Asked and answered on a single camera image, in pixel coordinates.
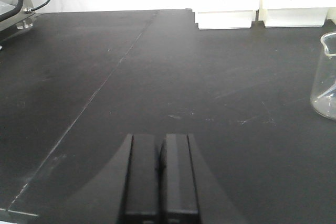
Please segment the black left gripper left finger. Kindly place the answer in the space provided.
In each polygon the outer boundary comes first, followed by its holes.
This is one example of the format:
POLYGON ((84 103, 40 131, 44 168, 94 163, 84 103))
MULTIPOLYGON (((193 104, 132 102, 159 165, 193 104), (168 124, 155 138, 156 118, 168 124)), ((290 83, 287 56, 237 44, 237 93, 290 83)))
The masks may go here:
POLYGON ((152 135, 128 134, 112 160, 68 201, 68 223, 159 223, 152 135))

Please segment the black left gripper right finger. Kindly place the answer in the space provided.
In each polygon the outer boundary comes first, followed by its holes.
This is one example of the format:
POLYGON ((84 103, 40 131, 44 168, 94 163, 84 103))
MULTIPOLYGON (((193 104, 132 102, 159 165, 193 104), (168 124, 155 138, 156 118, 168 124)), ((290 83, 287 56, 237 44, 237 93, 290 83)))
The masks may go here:
POLYGON ((162 223, 246 223, 219 185, 192 134, 167 134, 161 148, 162 223))

